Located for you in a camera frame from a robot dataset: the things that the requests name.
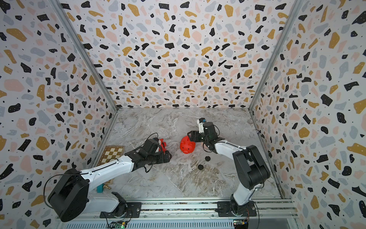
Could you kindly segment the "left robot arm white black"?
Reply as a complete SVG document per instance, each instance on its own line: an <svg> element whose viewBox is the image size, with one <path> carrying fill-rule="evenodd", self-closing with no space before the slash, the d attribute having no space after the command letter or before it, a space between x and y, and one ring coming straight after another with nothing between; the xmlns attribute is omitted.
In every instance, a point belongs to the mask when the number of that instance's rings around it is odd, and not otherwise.
<svg viewBox="0 0 366 229"><path fill-rule="evenodd" d="M146 166L168 163L171 158L163 139L149 138L136 149L103 165L81 171L67 170L60 175L45 203L62 222L93 212L99 212L105 217L132 217L132 207L119 193L94 194L93 190L115 177Z"/></svg>

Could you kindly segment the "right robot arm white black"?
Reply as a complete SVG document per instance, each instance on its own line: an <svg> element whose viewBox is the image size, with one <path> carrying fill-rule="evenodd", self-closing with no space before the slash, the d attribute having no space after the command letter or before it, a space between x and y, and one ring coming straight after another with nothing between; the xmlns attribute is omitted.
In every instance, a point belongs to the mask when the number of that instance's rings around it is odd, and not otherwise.
<svg viewBox="0 0 366 229"><path fill-rule="evenodd" d="M239 185L231 195L228 207L217 210L222 214L241 216L248 213L249 203L254 192L262 189L265 181L270 178L270 171L258 148L254 145L242 147L228 142L217 133L218 128L205 118L197 120L198 131L187 133L191 142L203 143L206 152L213 152L234 161L239 178Z"/></svg>

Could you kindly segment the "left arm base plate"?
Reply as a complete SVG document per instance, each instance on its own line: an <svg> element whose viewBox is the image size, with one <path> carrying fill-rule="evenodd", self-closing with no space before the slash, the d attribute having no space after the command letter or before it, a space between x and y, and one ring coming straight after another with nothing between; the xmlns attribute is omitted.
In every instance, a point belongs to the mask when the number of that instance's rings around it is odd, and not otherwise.
<svg viewBox="0 0 366 229"><path fill-rule="evenodd" d="M112 212L101 212L100 218L107 219L130 219L139 218L142 209L141 202L127 202L125 204L119 204Z"/></svg>

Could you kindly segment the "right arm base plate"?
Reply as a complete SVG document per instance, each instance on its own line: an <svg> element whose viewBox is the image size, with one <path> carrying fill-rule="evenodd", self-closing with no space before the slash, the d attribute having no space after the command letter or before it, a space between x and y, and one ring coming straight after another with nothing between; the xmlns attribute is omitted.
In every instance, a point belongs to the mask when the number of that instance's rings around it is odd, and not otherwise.
<svg viewBox="0 0 366 229"><path fill-rule="evenodd" d="M255 217L257 216L256 207L253 201L239 206L234 200L217 202L215 210L219 217Z"/></svg>

